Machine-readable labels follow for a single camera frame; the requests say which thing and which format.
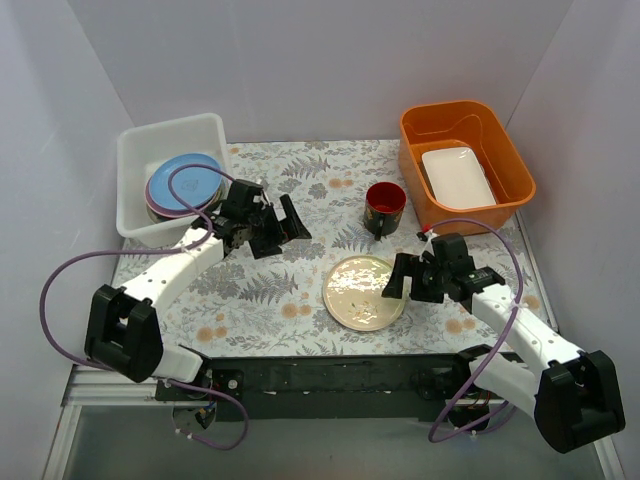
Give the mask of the blue round plate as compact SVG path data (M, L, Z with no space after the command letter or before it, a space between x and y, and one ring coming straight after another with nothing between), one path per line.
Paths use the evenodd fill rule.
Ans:
M211 156L202 153L188 153L174 157L162 164L150 177L147 184L149 198L163 210L186 210L170 192L169 177L179 167L188 168L178 172L172 186L178 196L192 207L201 207L219 190L222 177L218 172L202 168L202 165L221 169Z

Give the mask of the pink round plate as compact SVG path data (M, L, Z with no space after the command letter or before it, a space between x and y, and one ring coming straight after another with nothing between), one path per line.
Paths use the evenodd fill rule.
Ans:
M209 198L202 205L196 206L195 209L204 210L206 208L214 207L218 205L221 202L224 193L225 193L225 187L224 186L219 187L216 193L211 198ZM150 211L152 211L156 216L159 216L159 217L168 218L168 219L177 219L177 218L183 218L193 214L193 212L188 208L171 210L171 209L167 209L160 206L151 198L149 187L145 188L145 201L147 204L147 208Z

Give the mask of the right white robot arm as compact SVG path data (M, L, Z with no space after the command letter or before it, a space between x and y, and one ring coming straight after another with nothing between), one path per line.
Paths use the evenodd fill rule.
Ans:
M385 298L441 303L451 299L498 333L494 346L459 352L454 393L442 411L485 390L528 414L554 450L567 453L622 431L624 409L612 359L565 340L522 305L490 267L479 268L465 239L447 234L420 255L396 255Z

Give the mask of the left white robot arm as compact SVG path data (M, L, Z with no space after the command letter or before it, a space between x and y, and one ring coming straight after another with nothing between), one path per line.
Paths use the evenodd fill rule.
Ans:
M289 195L279 217L261 185L235 180L218 211L195 219L175 246L142 274L115 288L100 287L91 302L85 354L140 383L149 378L178 381L193 400L213 386L204 358L162 338L160 318L200 274L233 250L249 245L254 258L278 255L284 244L308 239Z

